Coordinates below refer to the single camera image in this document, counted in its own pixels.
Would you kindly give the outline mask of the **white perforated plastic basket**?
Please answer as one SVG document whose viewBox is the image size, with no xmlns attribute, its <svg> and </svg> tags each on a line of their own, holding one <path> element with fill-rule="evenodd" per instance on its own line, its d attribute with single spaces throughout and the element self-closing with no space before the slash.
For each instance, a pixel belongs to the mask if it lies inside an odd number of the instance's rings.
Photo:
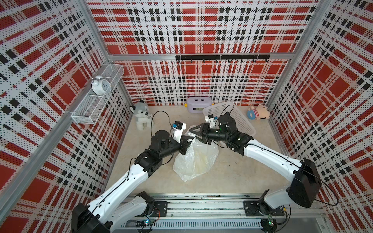
<svg viewBox="0 0 373 233">
<path fill-rule="evenodd" d="M 212 105 L 203 110 L 203 114 L 213 115 L 219 117 L 222 112 L 230 112 L 231 117 L 236 121 L 236 126 L 238 131 L 246 133 L 250 136 L 256 134 L 256 130 L 250 123 L 249 119 L 238 109 L 238 107 L 233 102 L 224 102 Z"/>
</svg>

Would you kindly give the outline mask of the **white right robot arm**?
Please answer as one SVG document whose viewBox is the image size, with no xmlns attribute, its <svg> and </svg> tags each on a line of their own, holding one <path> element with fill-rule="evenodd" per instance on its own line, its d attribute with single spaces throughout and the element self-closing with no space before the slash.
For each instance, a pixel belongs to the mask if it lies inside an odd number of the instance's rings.
<svg viewBox="0 0 373 233">
<path fill-rule="evenodd" d="M 322 186 L 314 162 L 290 158 L 258 142 L 252 136 L 240 132 L 236 121 L 226 112 L 219 117 L 209 115 L 206 123 L 190 128 L 204 144 L 221 141 L 226 147 L 242 156 L 252 158 L 283 176 L 289 184 L 282 189 L 267 189 L 257 201 L 262 213 L 270 213 L 278 207 L 297 204 L 310 208 Z"/>
</svg>

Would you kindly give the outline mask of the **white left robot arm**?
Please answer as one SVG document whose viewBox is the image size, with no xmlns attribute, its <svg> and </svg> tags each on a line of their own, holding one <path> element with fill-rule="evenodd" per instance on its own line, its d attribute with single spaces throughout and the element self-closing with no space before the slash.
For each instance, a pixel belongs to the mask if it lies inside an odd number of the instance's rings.
<svg viewBox="0 0 373 233">
<path fill-rule="evenodd" d="M 144 150 L 114 185 L 89 204 L 78 204 L 72 213 L 73 233 L 112 233 L 128 220 L 141 215 L 150 215 L 154 199 L 141 192 L 127 203 L 123 201 L 140 184 L 150 178 L 163 164 L 163 159 L 176 152 L 185 154 L 194 138 L 160 130 L 151 137 L 150 146 Z"/>
</svg>

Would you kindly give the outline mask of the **translucent white plastic bag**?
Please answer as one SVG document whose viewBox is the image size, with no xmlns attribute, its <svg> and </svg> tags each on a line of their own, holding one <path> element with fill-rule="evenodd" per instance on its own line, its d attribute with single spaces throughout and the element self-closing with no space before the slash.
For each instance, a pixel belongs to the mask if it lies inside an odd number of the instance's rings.
<svg viewBox="0 0 373 233">
<path fill-rule="evenodd" d="M 211 170 L 219 155 L 215 144 L 204 144 L 197 139 L 191 141 L 185 155 L 179 153 L 173 164 L 173 170 L 184 182 L 192 180 Z"/>
</svg>

